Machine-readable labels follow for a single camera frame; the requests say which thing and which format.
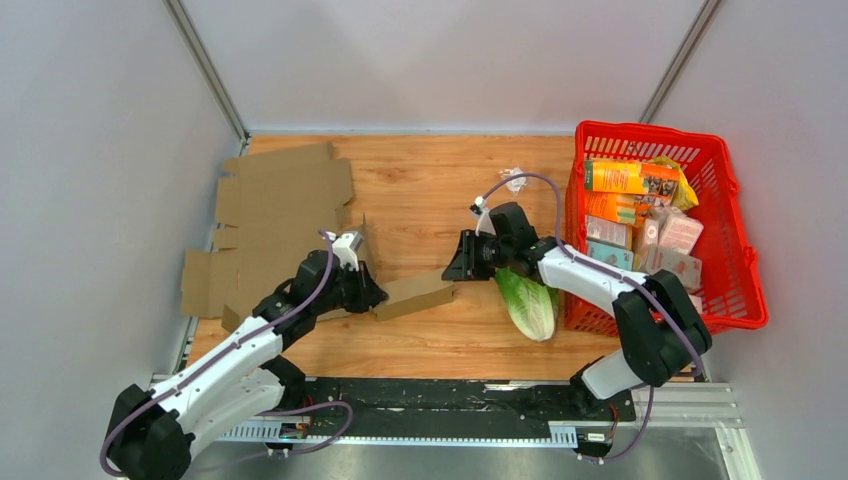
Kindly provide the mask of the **brown cardboard sheet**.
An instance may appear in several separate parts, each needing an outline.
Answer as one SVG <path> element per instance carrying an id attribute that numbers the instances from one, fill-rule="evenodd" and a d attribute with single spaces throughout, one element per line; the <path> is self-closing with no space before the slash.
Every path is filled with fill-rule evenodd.
<path id="1" fill-rule="evenodd" d="M 181 312 L 237 327 L 283 281 L 293 277 L 321 231 L 349 225 L 351 162 L 329 142 L 226 160 L 217 183 L 213 251 L 189 249 Z"/>

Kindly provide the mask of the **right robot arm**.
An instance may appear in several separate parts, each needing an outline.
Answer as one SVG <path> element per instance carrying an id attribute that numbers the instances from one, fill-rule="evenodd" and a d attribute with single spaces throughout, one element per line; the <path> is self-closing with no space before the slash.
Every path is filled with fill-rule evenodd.
<path id="1" fill-rule="evenodd" d="M 712 336 L 680 279 L 613 267 L 552 237 L 541 237 L 515 202 L 474 206 L 475 229 L 461 231 L 445 281 L 487 281 L 499 269 L 589 302 L 616 324 L 619 349 L 578 371 L 570 404 L 598 417 L 611 397 L 639 386 L 660 387 L 684 368 L 702 365 Z"/>

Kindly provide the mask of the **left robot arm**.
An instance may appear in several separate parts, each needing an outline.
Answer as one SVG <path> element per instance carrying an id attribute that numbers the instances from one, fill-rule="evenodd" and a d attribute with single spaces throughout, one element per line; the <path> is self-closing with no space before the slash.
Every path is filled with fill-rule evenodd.
<path id="1" fill-rule="evenodd" d="M 179 479 L 223 433 L 276 409 L 304 405 L 299 370 L 283 351 L 335 310 L 365 313 L 389 295 L 367 265 L 314 250 L 296 274 L 263 298 L 221 344 L 148 390 L 131 385 L 116 398 L 99 453 L 102 469 L 128 479 Z"/>

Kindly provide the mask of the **brown cardboard box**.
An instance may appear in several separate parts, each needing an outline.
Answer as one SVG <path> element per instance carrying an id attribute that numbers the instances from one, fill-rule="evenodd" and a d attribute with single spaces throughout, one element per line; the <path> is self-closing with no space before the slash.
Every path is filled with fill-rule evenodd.
<path id="1" fill-rule="evenodd" d="M 393 320 L 452 302 L 456 286 L 443 280 L 442 273 L 429 270 L 383 284 L 388 299 L 373 309 L 376 319 Z"/>

